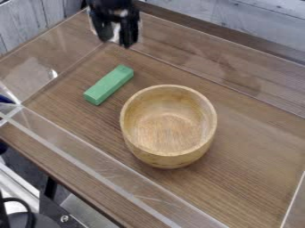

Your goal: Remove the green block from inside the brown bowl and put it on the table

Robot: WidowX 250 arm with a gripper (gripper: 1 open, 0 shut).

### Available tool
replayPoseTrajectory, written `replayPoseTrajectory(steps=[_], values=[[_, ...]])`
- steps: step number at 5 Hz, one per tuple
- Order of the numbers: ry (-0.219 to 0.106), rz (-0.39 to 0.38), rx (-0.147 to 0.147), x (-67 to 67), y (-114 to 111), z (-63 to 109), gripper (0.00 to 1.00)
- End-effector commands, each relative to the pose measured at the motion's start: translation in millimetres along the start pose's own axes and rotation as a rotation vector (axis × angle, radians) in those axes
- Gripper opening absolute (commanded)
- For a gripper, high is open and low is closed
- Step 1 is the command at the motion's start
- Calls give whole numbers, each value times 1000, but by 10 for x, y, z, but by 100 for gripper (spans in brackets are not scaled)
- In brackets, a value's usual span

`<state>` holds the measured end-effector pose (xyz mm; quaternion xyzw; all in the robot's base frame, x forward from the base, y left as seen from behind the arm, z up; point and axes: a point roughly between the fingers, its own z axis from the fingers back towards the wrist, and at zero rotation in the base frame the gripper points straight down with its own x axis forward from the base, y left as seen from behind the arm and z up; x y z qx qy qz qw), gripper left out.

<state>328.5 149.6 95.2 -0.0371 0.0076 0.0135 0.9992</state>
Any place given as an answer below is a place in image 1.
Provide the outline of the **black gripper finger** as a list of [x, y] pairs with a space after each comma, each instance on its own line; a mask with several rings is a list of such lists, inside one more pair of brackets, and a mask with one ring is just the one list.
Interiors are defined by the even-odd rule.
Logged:
[[130, 48], [138, 41], [139, 35], [139, 14], [127, 15], [120, 20], [119, 45]]
[[91, 21], [99, 39], [103, 42], [110, 41], [114, 37], [112, 22], [95, 12], [91, 12]]

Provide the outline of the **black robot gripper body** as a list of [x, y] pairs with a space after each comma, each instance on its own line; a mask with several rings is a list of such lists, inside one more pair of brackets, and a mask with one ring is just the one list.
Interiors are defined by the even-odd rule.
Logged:
[[91, 20], [119, 22], [123, 18], [139, 21], [134, 0], [86, 0]]

